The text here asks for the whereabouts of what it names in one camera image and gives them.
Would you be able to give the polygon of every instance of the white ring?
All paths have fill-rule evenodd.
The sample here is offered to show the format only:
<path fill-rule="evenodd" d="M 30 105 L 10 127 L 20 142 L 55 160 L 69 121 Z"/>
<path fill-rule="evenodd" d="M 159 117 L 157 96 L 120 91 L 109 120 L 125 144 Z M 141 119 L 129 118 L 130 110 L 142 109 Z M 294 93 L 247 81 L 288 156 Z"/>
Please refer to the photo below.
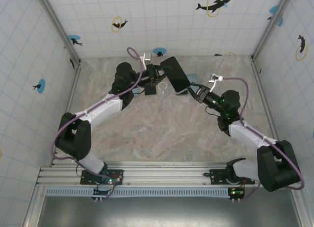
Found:
<path fill-rule="evenodd" d="M 160 83 L 158 83 L 158 89 L 161 90 L 161 88 L 159 87 L 160 84 L 165 84 L 165 85 L 166 85 L 166 88 L 164 88 L 163 90 L 167 89 L 168 85 L 167 85 L 167 83 L 165 83 L 165 82 L 160 82 Z"/>

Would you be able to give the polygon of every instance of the enclosure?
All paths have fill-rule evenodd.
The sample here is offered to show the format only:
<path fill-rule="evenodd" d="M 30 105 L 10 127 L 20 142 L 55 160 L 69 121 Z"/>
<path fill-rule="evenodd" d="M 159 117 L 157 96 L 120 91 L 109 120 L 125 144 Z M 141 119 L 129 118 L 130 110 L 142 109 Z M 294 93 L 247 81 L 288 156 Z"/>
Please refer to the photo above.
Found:
<path fill-rule="evenodd" d="M 314 0 L 0 0 L 0 226 L 312 226 L 313 30 Z M 238 158 L 256 162 L 256 152 L 166 77 L 153 95 L 133 89 L 129 105 L 92 130 L 91 151 L 124 170 L 117 193 L 93 203 L 96 185 L 80 184 L 83 168 L 53 159 L 50 147 L 62 115 L 102 100 L 119 64 L 140 71 L 128 47 L 151 52 L 154 65 L 174 56 L 209 88 L 212 74 L 247 81 L 248 92 L 239 80 L 213 92 L 239 92 L 240 110 L 248 94 L 243 118 L 292 144 L 305 188 L 224 200 L 235 184 L 203 174 Z M 77 213 L 87 219 L 73 221 Z"/>

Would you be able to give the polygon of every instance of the marble floor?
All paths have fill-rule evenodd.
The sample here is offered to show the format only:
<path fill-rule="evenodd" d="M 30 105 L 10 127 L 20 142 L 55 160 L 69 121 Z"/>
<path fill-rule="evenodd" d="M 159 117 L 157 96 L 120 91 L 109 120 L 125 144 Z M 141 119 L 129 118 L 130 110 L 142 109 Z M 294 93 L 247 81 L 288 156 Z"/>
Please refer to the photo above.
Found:
<path fill-rule="evenodd" d="M 159 64 L 166 57 L 155 57 Z M 270 136 L 266 114 L 248 56 L 180 56 L 186 74 L 197 74 L 201 84 L 210 86 L 210 75 L 242 77 L 248 81 L 250 96 L 244 111 L 245 120 Z M 111 89 L 116 66 L 129 62 L 138 72 L 139 64 L 130 57 L 91 58 L 82 61 L 71 112 L 82 111 L 102 99 Z M 217 126 L 215 116 L 205 113 L 190 94 L 177 96 L 169 84 L 167 96 L 139 95 L 130 105 L 101 124 L 92 132 L 92 151 L 104 161 L 167 161 L 227 162 L 256 155 L 236 139 L 228 137 Z M 245 86 L 240 81 L 220 82 L 214 92 L 221 95 L 228 89 L 239 91 L 241 105 Z"/>

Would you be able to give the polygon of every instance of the white tiled wall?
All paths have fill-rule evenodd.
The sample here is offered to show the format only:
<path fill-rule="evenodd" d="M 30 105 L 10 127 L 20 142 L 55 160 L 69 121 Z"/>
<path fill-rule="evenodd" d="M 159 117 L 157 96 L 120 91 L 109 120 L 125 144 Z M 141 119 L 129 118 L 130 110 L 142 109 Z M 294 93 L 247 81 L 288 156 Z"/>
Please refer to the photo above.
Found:
<path fill-rule="evenodd" d="M 261 78 L 279 137 L 293 145 L 314 218 L 314 0 L 291 0 L 283 19 L 259 58 Z M 297 61 L 299 35 L 308 53 Z"/>
<path fill-rule="evenodd" d="M 81 37 L 83 46 L 74 45 L 81 58 L 126 56 L 129 46 L 166 48 L 166 55 L 253 54 L 279 1 L 231 0 L 210 18 L 196 10 L 207 0 L 50 0 L 67 34 Z M 117 33 L 116 17 L 128 21 Z"/>
<path fill-rule="evenodd" d="M 74 75 L 63 47 L 38 0 L 0 0 L 0 226 L 21 225 L 49 161 Z"/>

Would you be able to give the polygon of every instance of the phone screen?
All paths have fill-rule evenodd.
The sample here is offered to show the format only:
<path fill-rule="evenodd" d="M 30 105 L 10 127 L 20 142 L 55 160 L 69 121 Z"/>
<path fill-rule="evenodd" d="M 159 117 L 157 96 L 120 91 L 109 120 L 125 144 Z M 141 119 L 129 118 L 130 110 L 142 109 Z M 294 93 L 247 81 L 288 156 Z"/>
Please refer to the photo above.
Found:
<path fill-rule="evenodd" d="M 167 67 L 167 77 L 177 94 L 191 86 L 190 81 L 175 57 L 170 57 L 162 61 L 160 65 L 165 68 Z"/>

